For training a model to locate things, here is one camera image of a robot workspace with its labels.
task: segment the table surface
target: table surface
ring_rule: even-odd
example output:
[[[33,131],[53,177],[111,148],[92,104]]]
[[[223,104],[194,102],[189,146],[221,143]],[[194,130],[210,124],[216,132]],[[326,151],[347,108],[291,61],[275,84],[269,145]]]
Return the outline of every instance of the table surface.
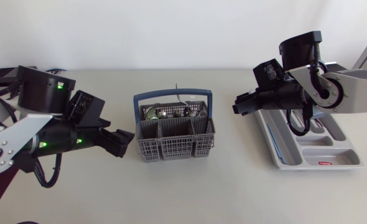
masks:
[[[64,153],[51,189],[34,174],[18,172],[0,200],[0,223],[367,223],[367,113],[334,115],[365,168],[281,171],[255,116],[234,114],[231,107],[237,95],[256,87],[250,70],[62,75],[77,81],[76,90],[106,101],[101,117],[112,122],[109,130],[133,133],[134,95],[176,83],[212,90],[215,147],[208,157],[153,163],[143,162],[135,140],[122,159],[99,147]],[[48,178],[54,159],[41,158]]]

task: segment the white plastic tray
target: white plastic tray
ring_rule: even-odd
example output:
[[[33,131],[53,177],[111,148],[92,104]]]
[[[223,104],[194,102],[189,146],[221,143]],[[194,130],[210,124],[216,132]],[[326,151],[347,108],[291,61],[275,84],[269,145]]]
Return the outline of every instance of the white plastic tray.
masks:
[[[281,170],[348,170],[363,163],[350,140],[334,118],[319,118],[322,127],[312,120],[305,136],[296,136],[287,125],[282,110],[259,110],[256,117],[274,159]],[[292,114],[292,124],[300,121]]]

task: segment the red label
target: red label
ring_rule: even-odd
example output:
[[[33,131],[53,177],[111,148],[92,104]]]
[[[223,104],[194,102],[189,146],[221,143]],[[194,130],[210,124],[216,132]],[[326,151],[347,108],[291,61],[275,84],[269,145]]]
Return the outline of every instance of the red label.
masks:
[[[329,166],[333,164],[331,162],[319,162],[319,165]]]

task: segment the gray plastic basket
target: gray plastic basket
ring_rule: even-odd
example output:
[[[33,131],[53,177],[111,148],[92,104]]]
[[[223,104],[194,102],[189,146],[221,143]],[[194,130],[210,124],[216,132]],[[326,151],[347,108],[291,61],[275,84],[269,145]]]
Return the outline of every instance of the gray plastic basket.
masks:
[[[163,103],[156,105],[138,105],[139,100],[166,95],[206,95],[204,101],[187,102],[192,111],[199,108],[207,111],[207,116],[174,118],[174,111],[179,110],[181,116],[187,107],[183,103]],[[166,119],[147,121],[144,119],[146,110],[155,106],[167,112]],[[139,154],[145,162],[164,160],[188,159],[206,157],[214,146],[215,128],[212,120],[212,93],[210,90],[199,89],[172,89],[159,90],[134,96],[136,117],[136,136],[139,145]]]

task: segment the blue basket handle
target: blue basket handle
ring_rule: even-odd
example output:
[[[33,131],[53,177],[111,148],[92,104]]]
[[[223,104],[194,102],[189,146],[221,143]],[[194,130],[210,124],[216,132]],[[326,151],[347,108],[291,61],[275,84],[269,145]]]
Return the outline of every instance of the blue basket handle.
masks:
[[[207,96],[207,108],[208,117],[212,117],[213,113],[213,93],[211,90],[192,89],[192,88],[179,88],[170,90],[157,90],[150,91],[147,93],[141,93],[134,96],[134,111],[135,111],[135,122],[139,123],[139,100],[145,100],[158,96],[169,96],[169,95],[203,95]]]

